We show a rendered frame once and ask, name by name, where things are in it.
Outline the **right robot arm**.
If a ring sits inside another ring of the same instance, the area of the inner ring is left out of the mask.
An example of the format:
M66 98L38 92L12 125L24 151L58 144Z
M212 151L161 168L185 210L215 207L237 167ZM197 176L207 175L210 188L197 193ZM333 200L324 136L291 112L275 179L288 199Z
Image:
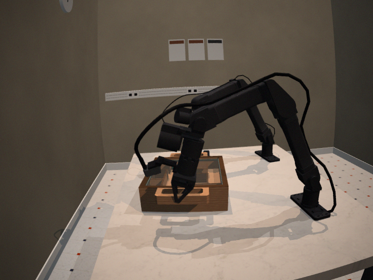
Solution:
M212 91L200 94L191 100L191 103L203 103L213 101L221 96L231 93L241 87L248 85L243 79L235 79L227 84L224 84ZM179 124L190 125L189 117L192 111L203 106L193 106L190 108L179 108L174 114L174 122ZM255 151L255 154L262 157L269 163L278 162L280 158L273 155L273 144L275 144L273 134L270 128L265 124L260 111L257 106L253 106L246 110L253 126L255 128L255 135L257 139L262 142L262 150Z

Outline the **wooden maze board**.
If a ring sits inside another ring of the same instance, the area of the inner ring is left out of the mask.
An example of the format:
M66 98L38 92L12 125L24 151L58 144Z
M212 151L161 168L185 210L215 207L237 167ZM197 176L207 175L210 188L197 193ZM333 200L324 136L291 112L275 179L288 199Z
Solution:
M218 212L228 211L229 185L223 156L202 152L193 190L175 202L171 185L173 167L161 165L161 173L144 176L139 185L142 212Z

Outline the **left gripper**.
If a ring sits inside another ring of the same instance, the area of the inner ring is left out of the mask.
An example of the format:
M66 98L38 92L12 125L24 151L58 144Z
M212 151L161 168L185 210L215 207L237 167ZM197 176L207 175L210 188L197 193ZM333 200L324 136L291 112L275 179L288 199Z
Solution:
M163 165L173 167L173 177L171 179L171 186L174 195L174 201L180 203L195 187L198 159L193 159L183 154L180 154L178 164L177 161L167 159L163 156L158 156L156 160L147 163L148 170ZM178 187L185 188L181 193L182 196L178 198Z

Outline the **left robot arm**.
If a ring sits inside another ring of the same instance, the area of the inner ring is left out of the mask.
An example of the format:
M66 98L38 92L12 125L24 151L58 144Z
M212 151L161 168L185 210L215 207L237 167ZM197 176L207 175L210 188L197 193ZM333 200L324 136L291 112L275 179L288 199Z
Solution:
M305 185L302 193L292 194L290 199L314 221L329 218L331 213L318 202L322 190L321 176L299 125L296 103L273 79L266 79L194 110L189 116L190 128L164 122L157 148L177 152L184 138L181 154L186 156L186 160L199 159L205 143L202 140L205 132L217 127L216 125L226 119L265 102L283 130L295 161L297 177Z

